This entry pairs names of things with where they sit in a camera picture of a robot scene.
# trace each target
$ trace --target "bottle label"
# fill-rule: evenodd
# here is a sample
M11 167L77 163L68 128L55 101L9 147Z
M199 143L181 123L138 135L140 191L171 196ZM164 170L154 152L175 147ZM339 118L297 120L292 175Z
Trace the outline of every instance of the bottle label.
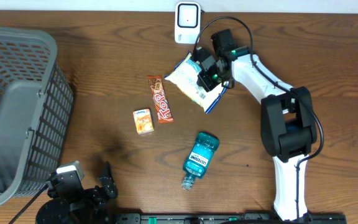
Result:
M189 160L195 161L196 163L202 165L203 167L206 167L206 165L208 164L208 161L209 161L204 156L201 156L195 152L190 153Z

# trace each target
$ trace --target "basket bottom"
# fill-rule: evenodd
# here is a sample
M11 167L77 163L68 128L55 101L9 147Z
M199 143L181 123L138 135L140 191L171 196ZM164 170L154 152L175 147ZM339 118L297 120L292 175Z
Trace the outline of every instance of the basket bottom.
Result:
M23 150L26 131L31 126L40 82L16 81L10 84L0 104L0 192L12 183Z

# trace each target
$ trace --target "small orange and white box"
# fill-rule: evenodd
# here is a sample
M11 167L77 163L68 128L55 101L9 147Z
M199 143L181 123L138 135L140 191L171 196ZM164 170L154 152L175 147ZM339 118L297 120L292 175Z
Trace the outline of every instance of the small orange and white box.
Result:
M136 131L138 134L154 131L150 109L134 111Z

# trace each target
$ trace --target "listerine bottle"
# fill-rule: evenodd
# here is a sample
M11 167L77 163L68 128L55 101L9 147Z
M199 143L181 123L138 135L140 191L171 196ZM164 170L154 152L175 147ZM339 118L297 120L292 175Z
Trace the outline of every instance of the listerine bottle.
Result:
M197 178L202 179L208 169L212 156L218 149L219 140L206 133L199 133L190 155L186 159L183 170L186 177L181 187L190 190Z

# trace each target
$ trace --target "wooden table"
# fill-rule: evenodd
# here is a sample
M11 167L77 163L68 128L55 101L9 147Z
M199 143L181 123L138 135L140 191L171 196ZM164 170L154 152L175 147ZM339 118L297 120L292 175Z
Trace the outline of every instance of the wooden table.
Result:
M204 13L202 23L224 14ZM312 212L343 212L358 223L358 15L231 14L254 33L255 49L277 77L306 86L325 131L322 154L308 163L306 204ZM58 61L77 97L62 163L79 160L85 188L112 164L121 212L243 213L270 210L275 197L272 158L260 140L260 106L241 85L206 115L174 84L165 82L175 119L155 122L139 136L132 112L150 107L147 75L169 74L192 48L176 44L174 14L156 12L9 12L0 26L44 30L58 44ZM203 34L231 28L240 45L246 31L219 21ZM208 173L191 191L181 189L181 167L199 131L220 139ZM30 198L0 207L7 223ZM18 220L34 223L44 194Z

